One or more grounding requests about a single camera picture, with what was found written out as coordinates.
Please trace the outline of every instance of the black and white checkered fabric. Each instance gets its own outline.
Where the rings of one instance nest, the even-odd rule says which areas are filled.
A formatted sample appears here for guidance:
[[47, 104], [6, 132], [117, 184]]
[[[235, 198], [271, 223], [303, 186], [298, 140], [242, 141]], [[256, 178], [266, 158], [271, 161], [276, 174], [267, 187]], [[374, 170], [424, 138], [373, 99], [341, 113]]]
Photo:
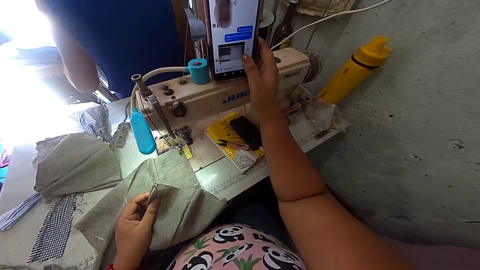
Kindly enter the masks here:
[[108, 124], [107, 105], [99, 105], [85, 110], [93, 119], [95, 119], [95, 135], [104, 142], [109, 143], [112, 140], [110, 125]]
[[76, 111], [72, 113], [71, 117], [80, 123], [85, 133], [95, 135], [92, 125], [85, 120], [85, 111]]
[[64, 195], [60, 201], [50, 206], [42, 228], [36, 236], [27, 264], [63, 256], [70, 236], [76, 202], [75, 195]]

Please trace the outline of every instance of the blue shirt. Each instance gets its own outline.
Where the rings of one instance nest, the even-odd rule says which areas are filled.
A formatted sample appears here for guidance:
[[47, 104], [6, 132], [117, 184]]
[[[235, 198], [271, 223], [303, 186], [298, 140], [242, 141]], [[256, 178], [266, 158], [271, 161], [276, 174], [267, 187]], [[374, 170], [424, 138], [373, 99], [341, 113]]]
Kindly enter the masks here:
[[[133, 74], [184, 66], [184, 45], [170, 0], [45, 0], [61, 26], [90, 55], [110, 90], [129, 97]], [[181, 76], [158, 74], [147, 85]]]

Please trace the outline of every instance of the yellow water bottle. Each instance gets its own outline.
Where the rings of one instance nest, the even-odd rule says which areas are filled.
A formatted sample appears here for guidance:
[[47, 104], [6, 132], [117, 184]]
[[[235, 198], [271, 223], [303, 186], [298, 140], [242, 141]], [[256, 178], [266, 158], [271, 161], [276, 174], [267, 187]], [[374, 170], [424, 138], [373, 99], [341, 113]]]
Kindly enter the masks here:
[[388, 41], [387, 37], [375, 37], [369, 44], [360, 47], [330, 79], [315, 100], [323, 98], [330, 103], [341, 101], [363, 79], [382, 66], [392, 50], [385, 47]]

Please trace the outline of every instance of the blue chat bubble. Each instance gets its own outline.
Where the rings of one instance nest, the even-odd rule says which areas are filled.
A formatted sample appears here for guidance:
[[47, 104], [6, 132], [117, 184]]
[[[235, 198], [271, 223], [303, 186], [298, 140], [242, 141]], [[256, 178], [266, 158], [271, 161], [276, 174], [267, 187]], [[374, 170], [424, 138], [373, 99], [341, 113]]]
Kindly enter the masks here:
[[252, 38], [252, 31], [248, 32], [240, 32], [234, 34], [226, 34], [225, 35], [225, 42], [237, 41], [237, 40], [244, 40]]
[[247, 32], [247, 31], [252, 31], [252, 30], [253, 30], [252, 25], [237, 27], [237, 32]]

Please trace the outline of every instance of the juki logo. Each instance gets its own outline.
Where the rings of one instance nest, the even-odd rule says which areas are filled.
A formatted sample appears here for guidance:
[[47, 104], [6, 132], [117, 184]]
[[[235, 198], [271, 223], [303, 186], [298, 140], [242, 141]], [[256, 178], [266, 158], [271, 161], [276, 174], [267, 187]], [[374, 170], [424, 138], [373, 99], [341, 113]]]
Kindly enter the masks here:
[[290, 77], [293, 77], [293, 76], [295, 76], [295, 75], [298, 75], [299, 73], [300, 73], [300, 69], [297, 70], [297, 71], [291, 72], [291, 73], [289, 73], [289, 74], [286, 74], [286, 75], [283, 77], [283, 79], [284, 79], [284, 80], [285, 80], [285, 79], [288, 79], [288, 78], [290, 78]]
[[236, 100], [236, 99], [239, 99], [239, 98], [242, 98], [242, 97], [246, 97], [249, 94], [250, 94], [250, 90], [243, 91], [243, 92], [237, 93], [235, 95], [229, 96], [228, 99], [224, 99], [222, 103], [225, 104], [225, 103], [228, 103], [232, 100]]

